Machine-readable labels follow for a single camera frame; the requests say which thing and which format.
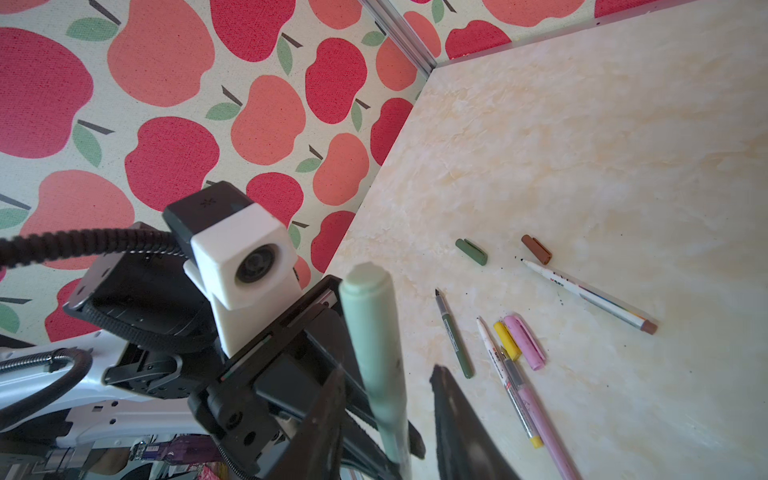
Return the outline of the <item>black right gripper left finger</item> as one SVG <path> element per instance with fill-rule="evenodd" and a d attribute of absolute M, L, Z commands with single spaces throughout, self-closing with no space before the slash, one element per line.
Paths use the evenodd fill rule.
<path fill-rule="evenodd" d="M 269 470 L 268 479 L 338 479 L 343 453 L 344 372 L 318 384 L 298 365 L 277 365 L 260 377 L 260 396 L 301 418 L 296 434 Z"/>

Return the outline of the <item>light green pen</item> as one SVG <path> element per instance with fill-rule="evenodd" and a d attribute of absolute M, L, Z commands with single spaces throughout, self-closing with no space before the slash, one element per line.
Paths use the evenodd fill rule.
<path fill-rule="evenodd" d="M 385 454 L 411 477 L 407 390 L 391 275 L 372 262 L 352 268 L 339 288 L 344 318 Z"/>

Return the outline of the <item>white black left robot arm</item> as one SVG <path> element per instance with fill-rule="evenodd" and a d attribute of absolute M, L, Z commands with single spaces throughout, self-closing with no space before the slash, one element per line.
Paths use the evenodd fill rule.
<path fill-rule="evenodd" d="M 164 212 L 166 231 L 3 240 L 1 264 L 93 257 L 65 311 L 96 332 L 9 350 L 1 426 L 110 401 L 122 436 L 204 429 L 244 479 L 403 479 L 426 448 L 408 421 L 396 326 L 352 324 L 342 281 L 300 288 L 285 226 L 259 205 Z"/>

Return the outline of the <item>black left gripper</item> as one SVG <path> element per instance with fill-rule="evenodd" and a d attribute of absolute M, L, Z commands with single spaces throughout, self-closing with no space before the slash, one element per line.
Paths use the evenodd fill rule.
<path fill-rule="evenodd" d="M 342 468 L 401 479 L 365 431 L 368 397 L 329 275 L 188 399 L 238 479 L 337 479 Z"/>

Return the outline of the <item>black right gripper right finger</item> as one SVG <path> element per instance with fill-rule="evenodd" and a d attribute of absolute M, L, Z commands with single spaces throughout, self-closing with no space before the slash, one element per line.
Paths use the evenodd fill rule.
<path fill-rule="evenodd" d="M 435 365 L 436 459 L 440 479 L 519 479 L 472 409 L 451 372 Z"/>

